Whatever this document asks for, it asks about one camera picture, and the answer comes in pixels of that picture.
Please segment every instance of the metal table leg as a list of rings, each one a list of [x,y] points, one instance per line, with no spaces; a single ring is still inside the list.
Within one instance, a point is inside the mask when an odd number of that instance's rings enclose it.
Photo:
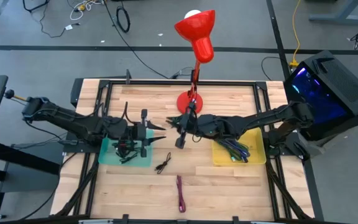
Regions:
[[[358,6],[358,0],[347,0],[344,7],[336,14],[312,14],[310,21],[335,22],[338,24],[358,24],[358,16],[350,13]]]

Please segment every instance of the wooden table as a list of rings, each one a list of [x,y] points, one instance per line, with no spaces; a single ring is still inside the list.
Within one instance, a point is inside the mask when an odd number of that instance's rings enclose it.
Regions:
[[[98,79],[84,80],[76,109],[78,113],[93,111],[98,83]],[[267,87],[271,108],[287,103],[282,82],[267,82]],[[147,108],[148,119],[167,129],[156,131],[155,135],[165,135],[166,138],[155,142],[149,168],[99,165],[92,218],[122,218],[123,214],[129,214],[131,219],[232,220],[232,216],[238,216],[240,220],[273,220],[264,165],[215,167],[211,141],[202,139],[194,143],[191,135],[187,135],[184,149],[175,147],[178,133],[165,118],[179,115],[177,96],[188,89],[189,86],[181,85],[113,86],[109,115],[121,116],[126,101],[131,120],[140,120],[141,109]],[[198,93],[204,100],[201,114],[248,116],[256,113],[251,87],[199,86]],[[165,160],[168,152],[172,153],[172,159],[157,175],[154,168]],[[52,214],[62,209],[77,188],[83,157],[83,154],[77,154],[62,168]],[[294,156],[283,156],[282,164],[288,191],[305,213],[313,216],[301,161]],[[183,179],[185,213],[178,211],[176,175]],[[284,217],[281,195],[276,191],[280,213]],[[82,213],[87,194],[88,189],[84,191]]]

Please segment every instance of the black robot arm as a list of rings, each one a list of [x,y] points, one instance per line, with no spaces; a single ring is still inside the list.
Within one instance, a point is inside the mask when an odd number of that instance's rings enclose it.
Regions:
[[[82,139],[85,143],[93,146],[100,146],[105,137],[117,140],[141,141],[140,155],[145,157],[146,150],[144,146],[164,138],[146,138],[146,128],[164,130],[145,120],[147,110],[142,110],[142,122],[134,122],[132,126],[129,126],[127,121],[123,119],[126,110],[124,110],[121,118],[112,116],[99,117],[99,108],[94,113],[85,116],[59,107],[45,97],[29,97],[26,101],[27,104],[22,111],[25,122],[48,121],[75,134],[78,139]]]
[[[249,129],[283,121],[278,129],[269,134],[270,142],[279,142],[294,129],[313,124],[309,105],[299,102],[290,102],[288,105],[246,117],[213,114],[197,117],[194,108],[194,104],[190,103],[185,114],[167,118],[167,122],[177,128],[181,135],[175,143],[180,149],[184,147],[186,133],[208,139],[239,139]]]

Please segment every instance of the teal tray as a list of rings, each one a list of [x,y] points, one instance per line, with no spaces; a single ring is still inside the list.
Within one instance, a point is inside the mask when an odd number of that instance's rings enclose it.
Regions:
[[[146,130],[146,137],[152,138],[154,136],[153,130]],[[121,157],[117,156],[116,149],[112,144],[117,143],[117,140],[111,140],[108,138],[104,138],[102,141],[102,146],[100,148],[99,153],[99,163],[107,164],[107,165],[115,165],[115,166],[136,166],[136,167],[150,167],[153,159],[153,146],[152,144],[146,146],[145,149],[147,151],[147,157],[142,158],[140,153],[137,154],[137,157],[131,159],[129,162],[121,164],[119,161]]]

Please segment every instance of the pink cable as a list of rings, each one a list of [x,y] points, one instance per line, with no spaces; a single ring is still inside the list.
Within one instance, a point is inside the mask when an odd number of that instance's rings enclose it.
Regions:
[[[179,212],[183,213],[186,211],[185,200],[183,199],[183,194],[181,190],[181,176],[177,175],[177,187],[179,193]]]

